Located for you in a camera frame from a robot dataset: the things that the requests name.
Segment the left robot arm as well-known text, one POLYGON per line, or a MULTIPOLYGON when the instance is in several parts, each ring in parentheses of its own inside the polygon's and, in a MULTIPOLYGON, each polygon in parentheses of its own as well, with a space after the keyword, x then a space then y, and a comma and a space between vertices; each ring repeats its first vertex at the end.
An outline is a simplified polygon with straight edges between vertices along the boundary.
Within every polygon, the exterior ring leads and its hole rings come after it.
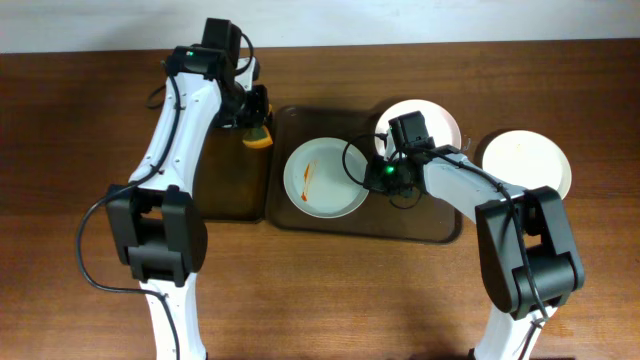
POLYGON ((159 359, 204 359, 196 280, 208 244, 193 199, 207 133, 239 128, 267 134, 260 66, 241 57, 249 41, 229 20, 207 19, 200 42, 167 57, 165 99, 143 160, 127 184, 107 192, 106 212, 120 262, 149 305, 159 359))

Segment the brown serving tray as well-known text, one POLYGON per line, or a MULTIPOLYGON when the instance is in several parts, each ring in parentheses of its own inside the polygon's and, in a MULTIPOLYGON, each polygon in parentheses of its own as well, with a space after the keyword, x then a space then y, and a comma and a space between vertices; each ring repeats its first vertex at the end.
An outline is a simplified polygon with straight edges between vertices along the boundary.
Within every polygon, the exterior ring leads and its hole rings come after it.
POLYGON ((397 209, 387 197, 371 194, 354 212, 320 219, 300 209, 286 195, 283 174, 287 159, 303 143, 320 137, 345 141, 374 131, 380 113, 374 110, 288 106, 274 115, 274 149, 265 218, 274 226, 341 235, 390 238, 431 245, 454 242, 462 232, 462 215, 447 203, 424 195, 412 208, 397 209))

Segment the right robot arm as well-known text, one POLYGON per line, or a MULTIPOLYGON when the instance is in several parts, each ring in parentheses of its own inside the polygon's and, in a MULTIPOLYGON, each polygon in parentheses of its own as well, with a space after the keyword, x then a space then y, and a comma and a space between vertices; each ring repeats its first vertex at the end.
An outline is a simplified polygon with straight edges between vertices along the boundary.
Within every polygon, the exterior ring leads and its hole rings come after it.
POLYGON ((585 270, 560 194, 526 189, 436 146, 424 116, 390 120, 384 155, 368 165, 364 188, 386 196, 411 190, 451 205, 476 226, 489 320, 471 359, 527 359, 550 317, 585 283, 585 270))

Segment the white pink plate top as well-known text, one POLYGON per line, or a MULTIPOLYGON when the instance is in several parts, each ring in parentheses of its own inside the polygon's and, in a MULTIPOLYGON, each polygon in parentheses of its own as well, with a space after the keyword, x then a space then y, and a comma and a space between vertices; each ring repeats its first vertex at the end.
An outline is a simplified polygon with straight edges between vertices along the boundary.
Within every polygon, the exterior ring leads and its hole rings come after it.
POLYGON ((392 105, 377 121, 375 133, 386 133, 391 119, 415 111, 423 115, 427 131, 437 147, 451 145, 458 150, 462 148, 461 133, 453 116, 440 105, 427 100, 411 99, 392 105))

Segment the grey white plate bottom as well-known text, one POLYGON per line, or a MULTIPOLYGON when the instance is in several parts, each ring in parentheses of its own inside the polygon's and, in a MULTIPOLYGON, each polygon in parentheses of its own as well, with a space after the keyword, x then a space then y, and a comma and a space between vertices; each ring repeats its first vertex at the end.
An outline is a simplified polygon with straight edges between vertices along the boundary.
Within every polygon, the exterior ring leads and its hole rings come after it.
POLYGON ((338 138, 316 138, 298 146, 283 171, 289 200, 303 213, 333 219, 359 208, 369 195, 364 181, 368 161, 359 149, 338 138))

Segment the orange green sponge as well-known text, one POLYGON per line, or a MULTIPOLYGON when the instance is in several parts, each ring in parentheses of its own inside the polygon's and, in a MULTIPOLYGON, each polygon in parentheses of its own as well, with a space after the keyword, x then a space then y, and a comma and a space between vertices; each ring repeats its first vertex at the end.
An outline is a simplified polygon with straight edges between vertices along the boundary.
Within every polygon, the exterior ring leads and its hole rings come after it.
POLYGON ((252 112, 242 137, 242 143, 250 149, 264 149, 273 145, 271 125, 273 121, 272 105, 252 112))

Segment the black water tray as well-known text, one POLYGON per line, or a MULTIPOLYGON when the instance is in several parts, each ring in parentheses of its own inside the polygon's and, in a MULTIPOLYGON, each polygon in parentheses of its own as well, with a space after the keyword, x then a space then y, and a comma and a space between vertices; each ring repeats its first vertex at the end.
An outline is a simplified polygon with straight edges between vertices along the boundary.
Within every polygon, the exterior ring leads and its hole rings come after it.
POLYGON ((193 187, 206 221, 256 223, 263 219, 272 146, 254 149, 243 140, 249 128, 210 128, 193 187))

